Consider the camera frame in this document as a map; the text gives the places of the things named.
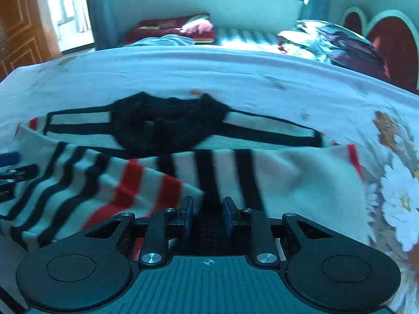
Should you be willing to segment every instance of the wooden door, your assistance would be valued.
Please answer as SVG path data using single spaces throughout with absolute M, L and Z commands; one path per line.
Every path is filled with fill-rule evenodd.
M 0 81 L 20 66 L 60 56 L 48 0 L 0 0 Z

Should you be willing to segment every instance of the striped mattress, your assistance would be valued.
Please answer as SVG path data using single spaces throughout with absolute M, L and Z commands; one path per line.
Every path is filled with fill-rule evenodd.
M 235 28 L 216 28 L 216 33 L 215 41 L 207 46 L 279 53 L 278 36 L 274 33 Z

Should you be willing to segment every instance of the metal screw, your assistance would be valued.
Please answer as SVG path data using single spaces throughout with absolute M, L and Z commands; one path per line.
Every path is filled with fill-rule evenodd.
M 161 256 L 158 253 L 148 253 L 142 256 L 141 260 L 147 264 L 154 264 L 161 261 Z
M 271 253 L 262 253 L 259 254 L 256 259 L 260 263 L 274 263 L 277 260 L 277 257 L 274 254 Z

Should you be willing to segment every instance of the arched headboard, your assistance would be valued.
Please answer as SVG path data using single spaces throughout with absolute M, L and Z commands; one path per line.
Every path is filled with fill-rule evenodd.
M 385 58 L 393 85 L 407 91 L 419 90 L 419 33 L 399 10 L 377 14 L 364 33 Z
M 355 33 L 363 34 L 367 26 L 367 17 L 358 7 L 348 8 L 343 14 L 341 25 Z

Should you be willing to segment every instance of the white bed sheet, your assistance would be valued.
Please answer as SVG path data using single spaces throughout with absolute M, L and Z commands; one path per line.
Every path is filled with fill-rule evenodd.
M 206 47 L 118 48 L 22 67 L 9 75 L 0 83 L 0 152 L 13 150 L 19 122 L 50 111 L 109 104 L 141 91 L 180 98 L 206 92 L 232 108 L 309 126 L 338 143 L 359 143 L 371 245 L 402 271 L 392 308 L 419 313 L 418 96 L 286 55 Z

